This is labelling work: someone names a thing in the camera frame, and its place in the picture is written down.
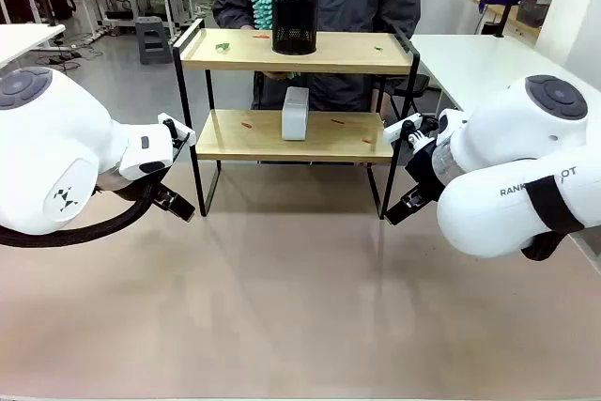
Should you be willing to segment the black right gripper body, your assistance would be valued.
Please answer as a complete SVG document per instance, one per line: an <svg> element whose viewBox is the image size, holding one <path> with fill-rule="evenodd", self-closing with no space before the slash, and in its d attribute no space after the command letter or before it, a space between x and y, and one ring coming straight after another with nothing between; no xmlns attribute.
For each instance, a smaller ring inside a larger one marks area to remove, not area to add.
<svg viewBox="0 0 601 401"><path fill-rule="evenodd" d="M405 169L417 185L405 197L408 200L438 200L445 186L433 167L436 141L423 136L410 136L408 142L413 155Z"/></svg>

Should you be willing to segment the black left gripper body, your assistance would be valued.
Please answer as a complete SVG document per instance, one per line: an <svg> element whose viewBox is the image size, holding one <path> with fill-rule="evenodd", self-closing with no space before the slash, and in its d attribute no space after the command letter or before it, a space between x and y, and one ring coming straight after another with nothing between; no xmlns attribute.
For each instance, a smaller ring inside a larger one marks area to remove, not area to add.
<svg viewBox="0 0 601 401"><path fill-rule="evenodd" d="M125 200L137 200L145 192L148 184L160 183L163 179L163 170L144 175L134 181L125 179L116 169L99 175L96 190L100 192L115 193Z"/></svg>

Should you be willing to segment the person's left hand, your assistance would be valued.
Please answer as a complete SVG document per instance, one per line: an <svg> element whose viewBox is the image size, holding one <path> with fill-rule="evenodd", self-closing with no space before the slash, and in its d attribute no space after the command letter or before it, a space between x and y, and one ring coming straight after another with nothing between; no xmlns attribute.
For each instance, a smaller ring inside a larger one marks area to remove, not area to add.
<svg viewBox="0 0 601 401"><path fill-rule="evenodd" d="M384 120L389 113L391 96L385 91L382 84L372 90L371 112L377 113Z"/></svg>

